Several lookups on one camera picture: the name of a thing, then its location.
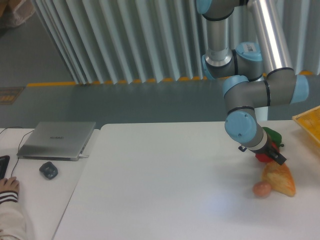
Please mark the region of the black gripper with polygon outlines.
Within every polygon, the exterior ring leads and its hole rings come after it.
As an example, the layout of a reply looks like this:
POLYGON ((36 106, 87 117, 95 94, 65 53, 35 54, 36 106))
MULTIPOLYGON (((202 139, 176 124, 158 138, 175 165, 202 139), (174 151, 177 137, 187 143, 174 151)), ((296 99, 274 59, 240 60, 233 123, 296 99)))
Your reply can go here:
POLYGON ((249 150, 255 154, 266 154, 280 166, 286 162, 286 158, 272 146, 272 140, 266 132, 256 133, 249 142, 240 145, 238 149, 241 152, 249 150))

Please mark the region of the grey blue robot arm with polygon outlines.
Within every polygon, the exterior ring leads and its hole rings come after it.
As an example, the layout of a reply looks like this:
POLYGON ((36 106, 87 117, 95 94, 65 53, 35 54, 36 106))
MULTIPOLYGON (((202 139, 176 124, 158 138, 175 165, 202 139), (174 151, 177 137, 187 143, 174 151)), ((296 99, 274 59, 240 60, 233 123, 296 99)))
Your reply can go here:
POLYGON ((256 109, 305 101, 311 82, 295 74, 274 0, 198 0, 196 8, 207 21, 208 48, 202 57, 208 79, 225 77, 225 130, 240 150, 268 156, 279 165, 286 158, 259 125, 256 109), (236 7, 251 12, 257 43, 229 48, 228 19, 236 7))

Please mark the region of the cream striped sleeve forearm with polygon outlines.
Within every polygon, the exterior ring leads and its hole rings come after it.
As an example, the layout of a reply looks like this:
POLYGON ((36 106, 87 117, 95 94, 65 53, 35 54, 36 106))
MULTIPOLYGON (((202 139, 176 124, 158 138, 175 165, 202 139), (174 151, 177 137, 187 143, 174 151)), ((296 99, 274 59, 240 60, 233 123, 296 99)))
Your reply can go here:
POLYGON ((26 219, 15 191, 0 192, 0 239, 28 240, 26 219))

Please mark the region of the person's hand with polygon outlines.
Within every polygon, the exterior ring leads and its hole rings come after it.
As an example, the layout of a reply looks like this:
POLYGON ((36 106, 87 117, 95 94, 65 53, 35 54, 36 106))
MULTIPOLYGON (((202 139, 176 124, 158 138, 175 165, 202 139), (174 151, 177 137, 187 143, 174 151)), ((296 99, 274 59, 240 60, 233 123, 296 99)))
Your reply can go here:
POLYGON ((20 191, 20 182, 17 180, 17 178, 10 177, 10 178, 3 178, 0 180, 0 192, 15 192, 19 193, 20 191))

